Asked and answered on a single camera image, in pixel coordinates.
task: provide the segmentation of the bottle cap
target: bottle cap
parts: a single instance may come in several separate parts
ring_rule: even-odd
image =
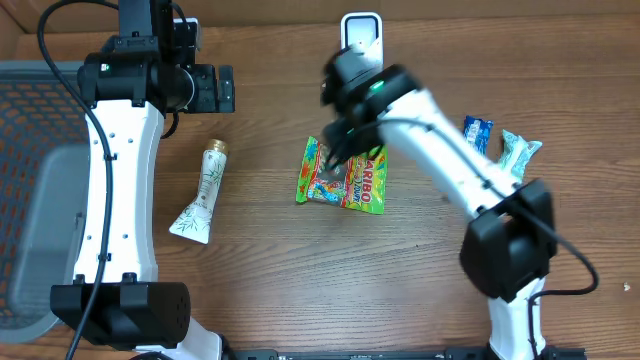
[[[229,154],[229,145],[222,140],[211,139],[207,143],[207,150],[219,151],[225,155]]]

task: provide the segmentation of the snack wrapper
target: snack wrapper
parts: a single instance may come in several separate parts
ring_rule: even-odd
[[[334,170],[325,169],[329,148],[309,137],[298,178],[296,202],[326,202],[371,214],[384,212],[387,148],[377,158],[354,156]]]
[[[502,130],[504,138],[504,152],[500,156],[502,170],[511,171],[520,182],[524,178],[524,170],[533,154],[542,147],[540,141],[526,141],[522,136]]]
[[[485,121],[469,115],[464,119],[464,137],[482,155],[487,153],[491,128],[493,128],[491,120]]]

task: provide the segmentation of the tube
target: tube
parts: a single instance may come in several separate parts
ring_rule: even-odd
[[[203,244],[209,243],[213,207],[218,198],[227,153],[228,146],[224,141],[209,141],[207,150],[202,154],[198,195],[173,222],[169,228],[170,233]]]

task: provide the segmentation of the wooden table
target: wooden table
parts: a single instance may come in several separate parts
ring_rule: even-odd
[[[47,44],[54,59],[82,60],[108,35],[50,35]],[[495,121],[491,158],[503,128],[544,142],[527,177],[553,188],[559,231],[602,282],[589,296],[545,299],[543,333],[591,358],[640,357],[639,39],[640,15],[385,24],[387,64],[405,64],[458,126],[465,114]],[[193,316],[238,349],[483,345],[486,300],[458,263],[462,218],[412,161],[391,152],[383,216],[294,202],[306,139],[333,119],[320,107],[321,69],[338,46],[337,25],[205,29],[198,60],[234,66],[237,112],[183,116],[160,144],[160,280],[185,282]],[[40,59],[35,36],[20,38],[17,59]],[[168,228],[195,195],[210,138],[231,153],[202,246]],[[589,281],[566,251],[552,271],[548,288]],[[0,354],[58,359],[70,336],[61,327]],[[87,343],[77,356],[128,357]]]

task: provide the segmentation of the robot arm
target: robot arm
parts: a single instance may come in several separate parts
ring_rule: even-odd
[[[542,182],[520,186],[515,177],[476,152],[429,91],[403,68],[394,65],[380,72],[347,49],[331,60],[325,73],[323,100],[338,114],[324,130],[333,149],[329,163],[382,144],[415,160],[468,222],[460,261],[489,298],[491,351],[499,359],[534,358],[528,298],[542,289],[556,246],[512,210],[525,207],[553,226],[551,196]],[[533,314],[538,354],[545,347],[539,311],[537,306]]]
[[[91,159],[84,238],[73,284],[52,287],[51,310],[95,345],[118,350],[153,346],[149,349],[168,349],[182,359],[219,359],[222,341],[190,318],[187,287],[157,282],[151,212],[165,116],[173,113],[175,125],[178,112],[233,112],[233,72],[230,66],[220,66],[218,81],[213,65],[195,63],[198,22],[186,19],[170,0],[127,0],[119,5],[119,36],[110,39],[103,52],[89,54],[78,71],[80,93],[75,95],[91,107],[99,126],[94,127],[87,115]],[[173,9],[180,20],[173,20]],[[113,172],[112,194],[105,161]],[[108,214],[105,193],[112,196]],[[100,239],[109,216],[108,248],[101,256]],[[98,278],[104,261],[104,274]],[[97,294],[93,306],[89,293]],[[76,345],[74,338],[68,357]]]

